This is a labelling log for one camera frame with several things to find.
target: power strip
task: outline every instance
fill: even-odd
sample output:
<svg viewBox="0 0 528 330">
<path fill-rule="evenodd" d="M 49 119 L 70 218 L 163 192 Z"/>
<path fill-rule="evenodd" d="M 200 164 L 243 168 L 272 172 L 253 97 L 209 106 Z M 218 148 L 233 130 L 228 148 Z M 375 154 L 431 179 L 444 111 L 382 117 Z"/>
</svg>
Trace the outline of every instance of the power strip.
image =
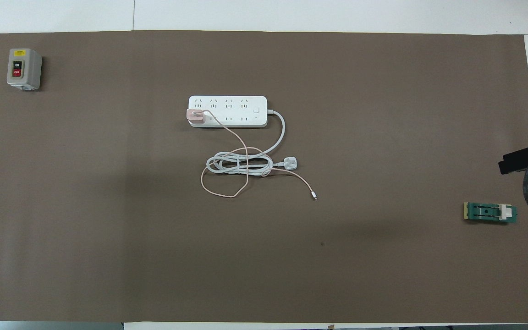
<svg viewBox="0 0 528 330">
<path fill-rule="evenodd" d="M 265 127 L 268 124 L 268 100 L 264 96 L 194 95 L 189 98 L 188 109 L 209 110 L 227 127 Z M 204 123 L 191 123 L 192 127 L 222 128 L 211 114 L 205 113 Z"/>
</svg>

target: white power strip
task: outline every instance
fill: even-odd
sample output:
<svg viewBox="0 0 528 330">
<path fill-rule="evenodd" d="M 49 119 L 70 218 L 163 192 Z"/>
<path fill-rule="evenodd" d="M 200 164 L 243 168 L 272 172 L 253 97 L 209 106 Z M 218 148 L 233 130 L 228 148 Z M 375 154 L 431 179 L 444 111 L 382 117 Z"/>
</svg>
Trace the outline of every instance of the white power strip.
<svg viewBox="0 0 528 330">
<path fill-rule="evenodd" d="M 188 109 L 209 110 L 227 127 L 264 127 L 268 123 L 268 101 L 264 96 L 208 96 L 189 98 Z M 193 127 L 218 127 L 217 121 L 207 112 L 204 123 L 191 123 Z"/>
</svg>

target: charging cable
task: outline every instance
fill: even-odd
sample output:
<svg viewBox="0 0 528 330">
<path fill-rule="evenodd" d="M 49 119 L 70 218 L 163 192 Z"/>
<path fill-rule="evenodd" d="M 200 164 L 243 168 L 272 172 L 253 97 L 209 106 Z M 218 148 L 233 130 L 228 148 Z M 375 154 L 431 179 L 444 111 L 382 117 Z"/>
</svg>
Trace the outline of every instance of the charging cable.
<svg viewBox="0 0 528 330">
<path fill-rule="evenodd" d="M 205 189 L 207 192 L 221 197 L 227 197 L 227 198 L 233 198 L 236 197 L 244 188 L 248 185 L 248 181 L 250 176 L 261 176 L 265 177 L 270 174 L 272 171 L 281 171 L 286 172 L 290 175 L 294 175 L 300 180 L 304 182 L 304 184 L 307 185 L 308 189 L 311 191 L 311 196 L 314 199 L 317 199 L 317 194 L 313 191 L 310 184 L 305 180 L 302 176 L 291 172 L 289 170 L 293 170 L 297 167 L 297 162 L 295 157 L 287 157 L 284 161 L 281 161 L 280 163 L 274 163 L 272 160 L 272 157 L 268 156 L 267 154 L 269 152 L 272 152 L 282 141 L 282 139 L 285 137 L 285 130 L 286 130 L 286 123 L 285 119 L 282 117 L 282 115 L 274 110 L 268 110 L 268 115 L 276 115 L 279 117 L 281 123 L 282 123 L 282 131 L 280 132 L 280 137 L 276 141 L 275 144 L 272 145 L 272 147 L 262 151 L 258 148 L 254 147 L 248 147 L 246 146 L 245 142 L 242 140 L 239 135 L 237 135 L 234 131 L 227 128 L 226 125 L 223 125 L 219 119 L 209 110 L 193 110 L 189 109 L 187 111 L 192 111 L 192 114 L 196 117 L 201 117 L 203 113 L 207 112 L 211 114 L 213 119 L 217 121 L 218 124 L 221 125 L 224 129 L 226 129 L 229 133 L 232 133 L 243 145 L 243 148 L 237 148 L 235 150 L 232 150 L 230 152 L 218 152 L 213 157 L 207 159 L 207 163 L 205 166 L 205 169 L 203 169 L 203 172 L 201 172 L 201 185 L 203 186 L 203 189 Z M 248 149 L 256 150 L 258 154 L 249 154 Z M 239 150 L 244 150 L 245 153 L 237 153 Z M 264 160 L 266 163 L 264 164 L 251 164 L 251 160 Z M 243 186 L 237 190 L 237 192 L 233 195 L 224 195 L 224 194 L 218 194 L 217 192 L 212 192 L 209 190 L 203 181 L 203 178 L 205 177 L 205 173 L 207 171 L 211 171 L 212 173 L 216 174 L 228 174 L 228 175 L 245 175 L 246 181 L 243 184 Z"/>
</svg>

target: white cable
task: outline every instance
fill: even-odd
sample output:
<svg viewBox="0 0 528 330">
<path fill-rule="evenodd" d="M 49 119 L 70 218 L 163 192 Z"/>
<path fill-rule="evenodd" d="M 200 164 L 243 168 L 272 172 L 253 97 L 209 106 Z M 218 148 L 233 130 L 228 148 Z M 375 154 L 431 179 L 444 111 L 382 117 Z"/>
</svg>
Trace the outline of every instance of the white cable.
<svg viewBox="0 0 528 330">
<path fill-rule="evenodd" d="M 282 123 L 282 131 L 280 132 L 280 137 L 278 138 L 276 143 L 273 144 L 272 147 L 266 149 L 263 152 L 260 152 L 259 154 L 251 154 L 247 157 L 245 154 L 235 153 L 236 151 L 241 150 L 243 148 L 236 149 L 231 153 L 229 152 L 216 153 L 213 157 L 207 159 L 207 163 L 206 163 L 207 169 L 211 171 L 212 173 L 216 173 L 216 174 L 226 173 L 228 175 L 248 174 L 251 176 L 266 176 L 268 175 L 268 173 L 270 173 L 273 167 L 284 166 L 284 163 L 274 163 L 274 161 L 272 161 L 272 158 L 266 154 L 274 150 L 281 143 L 282 139 L 285 137 L 285 130 L 286 130 L 285 119 L 282 117 L 280 113 L 277 113 L 274 110 L 268 110 L 268 113 L 271 115 L 277 115 Z M 257 165 L 248 165 L 246 163 L 245 165 L 240 165 L 240 163 L 243 163 L 244 161 L 256 160 L 256 159 L 264 160 L 266 161 L 266 163 L 257 164 Z M 235 165 L 225 166 L 224 162 L 226 161 L 229 163 L 233 163 Z"/>
<path fill-rule="evenodd" d="M 286 169 L 275 169 L 274 167 L 284 167 L 285 163 L 284 162 L 274 163 L 272 161 L 272 157 L 270 157 L 270 156 L 268 156 L 266 154 L 266 153 L 271 152 L 272 150 L 274 150 L 281 143 L 282 139 L 285 136 L 286 123 L 285 123 L 285 119 L 282 117 L 282 115 L 280 113 L 277 113 L 274 110 L 268 110 L 268 114 L 269 115 L 277 115 L 279 117 L 279 119 L 280 119 L 280 121 L 282 123 L 282 131 L 280 132 L 280 137 L 278 138 L 276 143 L 273 144 L 272 147 L 266 149 L 265 151 L 262 151 L 262 150 L 260 150 L 258 148 L 247 147 L 245 142 L 242 140 L 242 138 L 239 137 L 239 135 L 237 135 L 234 131 L 232 131 L 231 129 L 227 128 L 226 125 L 223 125 L 219 121 L 219 119 L 217 119 L 217 117 L 215 117 L 215 115 L 211 111 L 209 111 L 209 110 L 197 110 L 193 114 L 197 115 L 197 114 L 204 113 L 204 112 L 210 113 L 212 115 L 213 119 L 215 119 L 215 121 L 217 121 L 217 123 L 219 123 L 229 133 L 232 133 L 242 143 L 243 148 L 237 148 L 237 149 L 232 150 L 230 152 L 218 152 L 213 157 L 207 159 L 207 164 L 206 164 L 205 168 L 203 169 L 203 172 L 201 172 L 201 185 L 203 186 L 203 189 L 205 189 L 207 192 L 209 192 L 209 193 L 211 193 L 213 195 L 216 195 L 216 196 L 233 198 L 233 197 L 236 197 L 248 185 L 248 181 L 249 181 L 250 175 L 265 177 L 265 176 L 269 175 L 271 171 L 282 171 L 282 172 L 287 172 L 290 175 L 294 175 L 294 176 L 300 178 L 300 180 L 302 180 L 307 185 L 309 190 L 311 191 L 311 196 L 314 199 L 317 199 L 317 194 L 315 194 L 315 192 L 313 191 L 313 189 L 311 188 L 311 186 L 307 182 L 307 180 L 305 180 L 302 176 L 300 176 L 300 175 L 298 175 L 296 173 L 293 173 L 293 172 L 291 172 L 289 170 L 286 170 Z M 237 151 L 242 150 L 242 149 L 245 150 L 244 154 L 236 153 Z M 248 153 L 248 149 L 256 150 L 259 153 L 258 154 L 249 154 Z M 253 160 L 253 159 L 264 159 L 266 161 L 266 164 L 250 165 L 249 161 Z M 236 165 L 226 167 L 226 166 L 223 165 L 224 161 L 235 163 Z M 243 186 L 239 190 L 237 190 L 237 192 L 235 194 L 233 194 L 233 195 L 218 194 L 217 192 L 212 192 L 211 190 L 207 189 L 207 187 L 205 186 L 205 183 L 203 182 L 203 177 L 205 176 L 205 171 L 207 171 L 207 170 L 211 171 L 212 173 L 217 173 L 217 174 L 245 175 L 246 176 L 246 181 L 243 184 Z"/>
</svg>

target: table surface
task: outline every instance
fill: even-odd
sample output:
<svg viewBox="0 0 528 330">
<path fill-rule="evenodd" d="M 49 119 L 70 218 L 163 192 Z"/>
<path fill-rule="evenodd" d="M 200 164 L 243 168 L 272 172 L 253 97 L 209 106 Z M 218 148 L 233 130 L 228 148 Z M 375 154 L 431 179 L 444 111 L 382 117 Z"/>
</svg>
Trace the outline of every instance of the table surface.
<svg viewBox="0 0 528 330">
<path fill-rule="evenodd" d="M 16 6 L 0 0 L 0 33 L 192 29 L 229 31 L 333 31 L 459 34 L 523 34 L 528 56 L 528 1 L 457 2 L 440 0 L 213 1 L 35 0 Z M 226 327 L 230 324 L 184 324 Z M 327 324 L 235 324 L 251 329 L 287 329 Z M 354 327 L 362 324 L 338 324 Z M 385 324 L 365 324 L 383 326 Z M 128 324 L 150 329 L 161 324 Z"/>
</svg>

